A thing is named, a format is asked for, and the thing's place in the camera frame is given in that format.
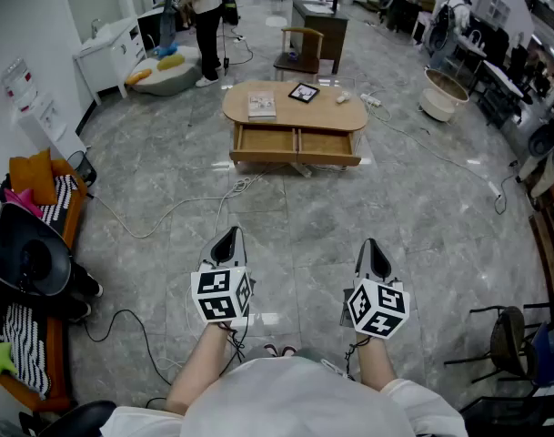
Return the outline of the wooden drawer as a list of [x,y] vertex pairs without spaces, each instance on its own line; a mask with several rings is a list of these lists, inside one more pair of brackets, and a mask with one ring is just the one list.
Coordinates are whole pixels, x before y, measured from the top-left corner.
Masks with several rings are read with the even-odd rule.
[[351,132],[300,128],[297,161],[308,165],[356,167],[361,158],[355,153]]
[[293,127],[235,124],[229,153],[235,163],[293,163],[297,153],[297,130]]

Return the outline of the white black-legged table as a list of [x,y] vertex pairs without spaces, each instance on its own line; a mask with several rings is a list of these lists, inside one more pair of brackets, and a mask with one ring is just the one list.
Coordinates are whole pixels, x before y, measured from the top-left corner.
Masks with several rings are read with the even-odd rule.
[[487,123],[497,128],[513,117],[524,97],[508,76],[487,60],[479,63],[468,94],[477,94],[478,106],[486,116]]

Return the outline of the orange wooden sofa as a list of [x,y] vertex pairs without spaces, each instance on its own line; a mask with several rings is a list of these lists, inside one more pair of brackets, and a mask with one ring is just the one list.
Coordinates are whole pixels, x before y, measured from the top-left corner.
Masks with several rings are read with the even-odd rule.
[[[77,172],[64,159],[51,162],[53,177],[56,181],[70,176],[76,180],[75,189],[66,204],[60,206],[58,219],[51,221],[51,227],[63,237],[69,248],[73,247],[77,227],[86,198],[87,186]],[[0,334],[8,303],[0,300]],[[38,321],[42,342],[45,346],[45,373],[50,380],[47,394],[28,388],[13,375],[3,373],[0,384],[9,394],[32,412],[65,412],[72,406],[72,386],[68,369],[68,327],[58,318],[44,316]]]

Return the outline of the orange long cushion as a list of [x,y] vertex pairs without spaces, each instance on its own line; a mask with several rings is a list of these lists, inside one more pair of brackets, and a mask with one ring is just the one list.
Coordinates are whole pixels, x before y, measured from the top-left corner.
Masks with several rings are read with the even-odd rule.
[[148,78],[149,76],[151,76],[151,74],[152,74],[152,70],[150,68],[139,70],[129,75],[125,81],[125,84],[128,86],[133,86],[137,84],[139,81],[145,78]]

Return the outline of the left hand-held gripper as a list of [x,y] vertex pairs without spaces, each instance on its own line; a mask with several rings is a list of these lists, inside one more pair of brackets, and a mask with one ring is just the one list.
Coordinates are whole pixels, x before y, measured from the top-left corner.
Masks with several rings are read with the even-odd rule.
[[234,226],[215,235],[202,248],[200,261],[198,269],[191,273],[191,297],[201,320],[218,323],[244,318],[253,283],[245,266],[242,229]]

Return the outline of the black picture frame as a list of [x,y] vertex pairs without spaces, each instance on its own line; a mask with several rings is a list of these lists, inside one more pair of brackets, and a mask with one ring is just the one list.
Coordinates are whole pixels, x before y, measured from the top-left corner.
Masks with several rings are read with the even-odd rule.
[[298,83],[288,97],[304,104],[309,104],[318,94],[320,89],[304,83]]

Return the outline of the grey photo book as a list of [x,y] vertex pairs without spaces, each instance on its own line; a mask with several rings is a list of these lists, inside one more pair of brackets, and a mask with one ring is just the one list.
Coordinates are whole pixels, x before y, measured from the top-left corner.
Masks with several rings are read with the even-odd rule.
[[249,121],[276,120],[276,101],[273,91],[251,91],[247,94]]

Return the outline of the orange square cushion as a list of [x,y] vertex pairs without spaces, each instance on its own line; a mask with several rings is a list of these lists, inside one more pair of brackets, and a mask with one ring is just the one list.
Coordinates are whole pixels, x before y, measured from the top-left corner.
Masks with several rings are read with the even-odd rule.
[[30,158],[10,158],[9,176],[14,192],[22,193],[31,189],[32,200],[37,206],[51,206],[57,203],[49,148]]

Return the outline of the dark wooden desk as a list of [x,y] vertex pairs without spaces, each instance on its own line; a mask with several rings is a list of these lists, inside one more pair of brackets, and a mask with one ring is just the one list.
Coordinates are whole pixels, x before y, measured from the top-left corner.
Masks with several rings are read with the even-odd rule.
[[340,10],[332,14],[317,13],[308,8],[316,2],[294,0],[291,12],[291,27],[306,27],[321,33],[324,38],[321,46],[321,60],[333,62],[331,73],[339,70],[345,36],[348,28],[348,17]]

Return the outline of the small round white table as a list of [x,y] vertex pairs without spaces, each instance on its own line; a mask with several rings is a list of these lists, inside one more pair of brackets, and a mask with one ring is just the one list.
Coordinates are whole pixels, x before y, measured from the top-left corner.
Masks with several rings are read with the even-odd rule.
[[425,88],[418,102],[425,113],[440,122],[449,122],[455,113],[455,104],[432,88]]

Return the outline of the pink star cushion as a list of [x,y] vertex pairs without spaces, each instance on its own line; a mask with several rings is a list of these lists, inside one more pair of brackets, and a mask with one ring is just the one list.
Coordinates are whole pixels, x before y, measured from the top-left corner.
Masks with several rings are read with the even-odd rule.
[[7,202],[14,203],[35,215],[37,218],[43,218],[43,211],[36,205],[34,200],[34,191],[27,188],[21,192],[13,191],[10,188],[4,189],[4,196]]

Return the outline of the person's left forearm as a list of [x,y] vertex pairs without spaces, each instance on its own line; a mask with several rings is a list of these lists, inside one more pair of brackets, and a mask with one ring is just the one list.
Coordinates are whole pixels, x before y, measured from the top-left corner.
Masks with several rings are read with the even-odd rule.
[[196,399],[219,379],[223,370],[228,335],[229,329],[224,323],[206,325],[195,348],[172,383],[166,397],[167,412],[184,416]]

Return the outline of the grey white beanbag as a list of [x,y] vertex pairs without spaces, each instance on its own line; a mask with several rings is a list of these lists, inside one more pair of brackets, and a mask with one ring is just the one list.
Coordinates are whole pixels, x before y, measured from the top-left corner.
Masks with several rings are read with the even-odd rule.
[[165,71],[157,70],[156,65],[159,60],[155,57],[141,61],[132,74],[148,68],[152,70],[152,74],[131,87],[139,93],[160,97],[173,96],[193,87],[202,76],[200,52],[196,47],[180,46],[176,53],[185,57],[185,63]]

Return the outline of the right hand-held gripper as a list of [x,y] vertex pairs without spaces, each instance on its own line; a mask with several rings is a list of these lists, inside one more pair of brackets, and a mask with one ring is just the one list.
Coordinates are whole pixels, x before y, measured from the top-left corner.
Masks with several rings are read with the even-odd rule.
[[374,239],[362,243],[355,272],[361,281],[355,288],[343,290],[340,324],[370,337],[391,338],[409,318],[410,296],[401,282],[395,286],[372,280],[374,274],[381,279],[391,275],[391,263]]

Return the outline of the person's right forearm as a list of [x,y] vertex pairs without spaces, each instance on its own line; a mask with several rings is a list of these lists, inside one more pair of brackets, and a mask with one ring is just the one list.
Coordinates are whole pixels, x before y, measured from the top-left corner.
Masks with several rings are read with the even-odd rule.
[[382,339],[358,333],[357,344],[361,383],[375,391],[382,391],[397,378],[386,343]]

